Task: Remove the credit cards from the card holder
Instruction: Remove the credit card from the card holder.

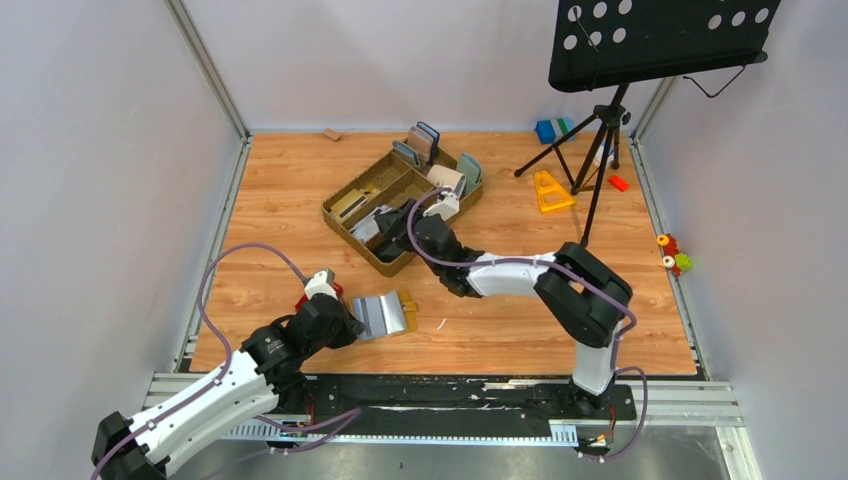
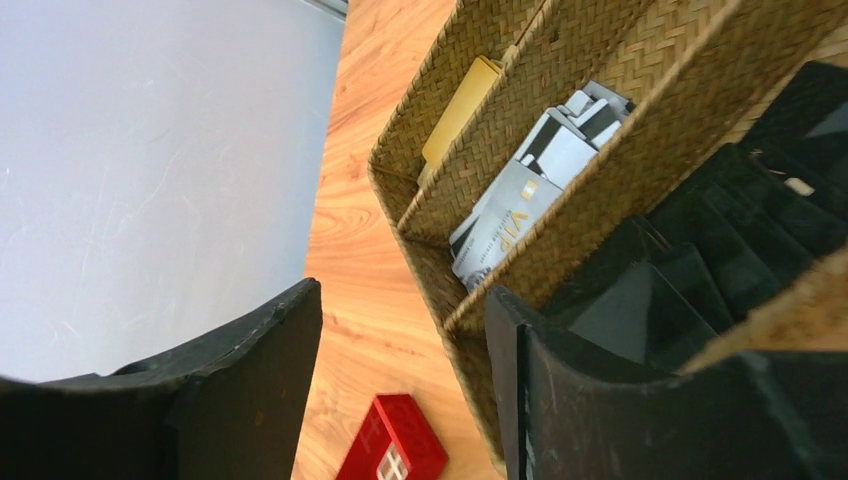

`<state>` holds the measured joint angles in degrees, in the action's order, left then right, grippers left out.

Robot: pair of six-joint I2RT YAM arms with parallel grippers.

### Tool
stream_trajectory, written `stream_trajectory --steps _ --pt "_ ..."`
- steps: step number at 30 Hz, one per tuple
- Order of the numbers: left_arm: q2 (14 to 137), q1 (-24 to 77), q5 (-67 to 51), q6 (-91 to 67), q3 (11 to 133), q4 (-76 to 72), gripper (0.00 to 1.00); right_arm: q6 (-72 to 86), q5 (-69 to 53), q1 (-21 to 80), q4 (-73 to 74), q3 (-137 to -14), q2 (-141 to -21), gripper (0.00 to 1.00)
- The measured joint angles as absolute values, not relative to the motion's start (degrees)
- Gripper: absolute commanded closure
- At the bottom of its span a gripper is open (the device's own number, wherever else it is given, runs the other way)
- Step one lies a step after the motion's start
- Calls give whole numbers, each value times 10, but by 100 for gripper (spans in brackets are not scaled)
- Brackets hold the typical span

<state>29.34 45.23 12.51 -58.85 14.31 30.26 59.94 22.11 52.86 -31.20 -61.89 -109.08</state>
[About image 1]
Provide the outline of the yellow leather card holder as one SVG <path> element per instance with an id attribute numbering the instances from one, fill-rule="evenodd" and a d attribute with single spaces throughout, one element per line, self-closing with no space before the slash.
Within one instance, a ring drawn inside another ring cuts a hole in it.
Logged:
<path id="1" fill-rule="evenodd" d="M 405 289 L 382 295 L 355 297 L 353 313 L 363 325 L 361 341 L 397 336 L 417 329 L 418 304 Z"/>

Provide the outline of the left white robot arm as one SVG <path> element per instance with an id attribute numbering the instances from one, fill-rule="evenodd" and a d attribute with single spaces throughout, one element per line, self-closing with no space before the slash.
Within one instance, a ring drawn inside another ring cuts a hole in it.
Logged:
<path id="1" fill-rule="evenodd" d="M 292 315 L 256 329 L 200 380 L 130 417 L 113 412 L 98 425 L 95 479 L 166 479 L 244 422 L 306 400 L 303 363 L 324 348 L 354 343 L 365 329 L 332 295 L 316 294 Z"/>

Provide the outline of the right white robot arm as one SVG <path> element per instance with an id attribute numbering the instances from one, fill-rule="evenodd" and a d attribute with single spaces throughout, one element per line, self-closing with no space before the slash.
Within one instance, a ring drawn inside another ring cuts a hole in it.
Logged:
<path id="1" fill-rule="evenodd" d="M 571 403 L 584 417 L 596 417 L 611 403 L 609 387 L 624 319 L 635 317 L 629 284 L 582 245 L 564 243 L 555 252 L 500 256 L 463 245 L 448 221 L 459 204 L 442 197 L 428 208 L 409 200 L 375 214 L 391 253 L 418 254 L 442 285 L 458 297 L 500 295 L 538 298 L 575 341 Z"/>

